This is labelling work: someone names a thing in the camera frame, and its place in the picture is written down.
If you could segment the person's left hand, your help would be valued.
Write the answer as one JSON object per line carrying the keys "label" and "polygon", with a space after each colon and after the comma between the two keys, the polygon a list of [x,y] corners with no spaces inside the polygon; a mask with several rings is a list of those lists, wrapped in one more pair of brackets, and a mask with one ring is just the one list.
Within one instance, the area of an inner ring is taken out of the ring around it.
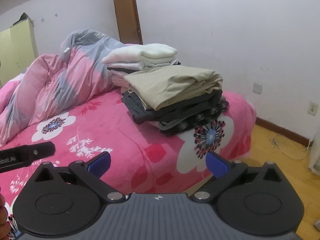
{"label": "person's left hand", "polygon": [[8,211],[5,207],[5,199],[2,194],[0,194],[0,239],[8,240],[10,232],[10,224],[7,221]]}

